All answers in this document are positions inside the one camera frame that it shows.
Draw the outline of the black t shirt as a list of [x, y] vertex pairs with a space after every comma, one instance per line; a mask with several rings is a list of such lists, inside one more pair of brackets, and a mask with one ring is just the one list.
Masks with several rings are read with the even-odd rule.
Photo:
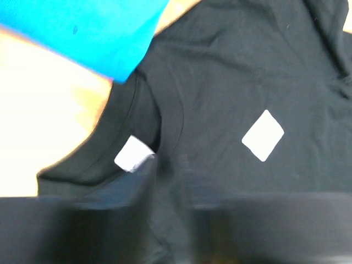
[[201, 1], [114, 83], [91, 137], [38, 175], [79, 197], [123, 174], [130, 136], [160, 157], [142, 263], [184, 263], [180, 156], [226, 194], [351, 192], [347, 1]]

